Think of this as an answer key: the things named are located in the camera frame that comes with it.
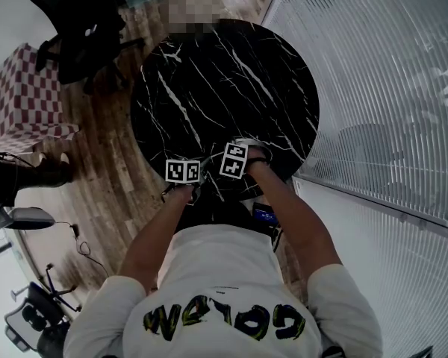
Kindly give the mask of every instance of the black graffiti lettering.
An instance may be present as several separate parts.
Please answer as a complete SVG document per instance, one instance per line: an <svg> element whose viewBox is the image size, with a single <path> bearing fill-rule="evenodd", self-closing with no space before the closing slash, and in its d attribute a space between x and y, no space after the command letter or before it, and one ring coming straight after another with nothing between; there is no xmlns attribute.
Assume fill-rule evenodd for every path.
<svg viewBox="0 0 448 358"><path fill-rule="evenodd" d="M231 307L229 305L221 304L219 301L209 298L209 301L214 302L216 310L224 315L224 321L232 326Z"/></svg>
<svg viewBox="0 0 448 358"><path fill-rule="evenodd" d="M169 318L166 317L164 306L158 307L154 312L149 312L144 316L143 325L145 330L150 330L154 334L158 334L158 328L161 327L163 337L167 341L171 341L172 336L178 324L179 315L181 314L181 305L173 305Z"/></svg>
<svg viewBox="0 0 448 358"><path fill-rule="evenodd" d="M246 325L246 322L255 322L256 326ZM267 334L269 328L270 314L259 305L254 305L252 309L245 313L238 313L234 321L234 327L244 334L260 341Z"/></svg>
<svg viewBox="0 0 448 358"><path fill-rule="evenodd" d="M196 312L190 314L194 308L196 308ZM190 303L184 308L184 311L182 312L183 326L190 326L202 322L201 317L209 310L208 298L204 295L197 295L190 301Z"/></svg>
<svg viewBox="0 0 448 358"><path fill-rule="evenodd" d="M274 309L272 323L275 327L284 327L285 319L293 319L293 325L285 329L276 330L278 339L297 339L304 331L305 319L291 305L277 305Z"/></svg>

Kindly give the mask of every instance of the ribbed glass panel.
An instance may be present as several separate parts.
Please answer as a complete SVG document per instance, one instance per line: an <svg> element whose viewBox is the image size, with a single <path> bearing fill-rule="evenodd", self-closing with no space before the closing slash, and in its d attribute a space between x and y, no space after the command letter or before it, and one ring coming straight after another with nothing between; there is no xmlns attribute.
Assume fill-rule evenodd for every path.
<svg viewBox="0 0 448 358"><path fill-rule="evenodd" d="M448 0L274 0L264 25L319 92L299 176L448 222Z"/></svg>
<svg viewBox="0 0 448 358"><path fill-rule="evenodd" d="M385 358L408 358L430 345L434 358L448 357L448 238L296 181L375 310Z"/></svg>

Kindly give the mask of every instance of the wooden floor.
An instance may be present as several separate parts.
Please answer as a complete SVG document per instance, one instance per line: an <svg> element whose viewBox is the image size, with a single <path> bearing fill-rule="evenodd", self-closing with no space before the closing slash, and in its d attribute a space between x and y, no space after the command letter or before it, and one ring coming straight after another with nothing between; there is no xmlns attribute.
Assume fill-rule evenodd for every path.
<svg viewBox="0 0 448 358"><path fill-rule="evenodd" d="M264 1L217 0L217 12L221 17L255 22ZM139 8L124 7L120 13L126 21L122 41L146 39L142 51L130 48L117 59L120 70L132 81L146 56L167 35L169 0L151 1ZM86 240L91 248L91 257L113 274L132 239L160 208L165 183L144 160L134 140L129 119L132 84L118 89L115 77L101 71L92 96L83 94L83 85L82 81L61 90L66 120L79 125L81 131L72 141L53 139L36 147L36 151L54 158L63 151L68 153L74 181L58 189L22 190L16 205L41 207L58 222L77 224L80 240ZM30 159L37 164L37 158L35 152ZM77 254L72 230L66 224L28 231L24 240L40 272L53 263L53 277L61 286L79 285L75 296L80 301L106 278L100 266ZM289 284L295 285L298 274L289 268L292 264L286 253L280 255L284 275Z"/></svg>

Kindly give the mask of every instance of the black office chair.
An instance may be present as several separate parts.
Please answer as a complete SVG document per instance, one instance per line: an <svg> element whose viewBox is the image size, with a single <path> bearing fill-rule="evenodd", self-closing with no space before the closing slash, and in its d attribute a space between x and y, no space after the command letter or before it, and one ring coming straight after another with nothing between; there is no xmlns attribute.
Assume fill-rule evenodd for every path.
<svg viewBox="0 0 448 358"><path fill-rule="evenodd" d="M144 46L139 38L120 43L119 32L125 22L118 13L114 0L31 0L50 19L58 35L45 41L38 51L37 71L45 67L46 60L59 62L58 80L70 84L88 77L86 94L93 92L93 79L104 66L109 66L121 84L128 82L118 70L114 59L133 45ZM51 53L50 47L61 40L60 54Z"/></svg>
<svg viewBox="0 0 448 358"><path fill-rule="evenodd" d="M41 357L61 358L70 324L59 304L75 312L81 311L81 307L73 308L62 299L62 295L74 291L76 286L57 291L49 275L51 268L51 264L46 267L48 285L43 283L48 291L30 283L23 304L4 317L7 323L5 335L23 352L31 349Z"/></svg>

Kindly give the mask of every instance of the marble tabletop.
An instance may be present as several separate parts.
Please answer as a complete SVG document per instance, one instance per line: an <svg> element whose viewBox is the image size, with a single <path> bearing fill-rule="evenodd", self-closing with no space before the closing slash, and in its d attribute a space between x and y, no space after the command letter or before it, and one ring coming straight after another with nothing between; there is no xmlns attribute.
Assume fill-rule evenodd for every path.
<svg viewBox="0 0 448 358"><path fill-rule="evenodd" d="M256 139L287 180L317 135L319 101L308 67L285 40L250 22L221 19L204 33L173 34L136 78L131 123L143 156L165 174L166 159L208 161L204 177L223 200L261 195L254 180L219 174L225 144Z"/></svg>

